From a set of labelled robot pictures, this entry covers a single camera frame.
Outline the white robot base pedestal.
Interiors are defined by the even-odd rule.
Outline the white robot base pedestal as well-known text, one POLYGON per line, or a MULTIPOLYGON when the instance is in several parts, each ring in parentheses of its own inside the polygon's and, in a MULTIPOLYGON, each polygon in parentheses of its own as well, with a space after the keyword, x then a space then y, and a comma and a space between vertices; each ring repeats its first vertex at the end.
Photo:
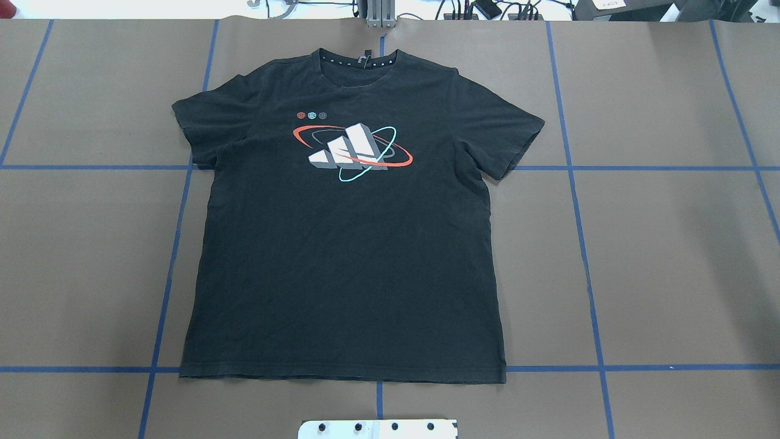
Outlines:
POLYGON ((340 419, 302 423, 298 438, 458 438, 455 419, 340 419))

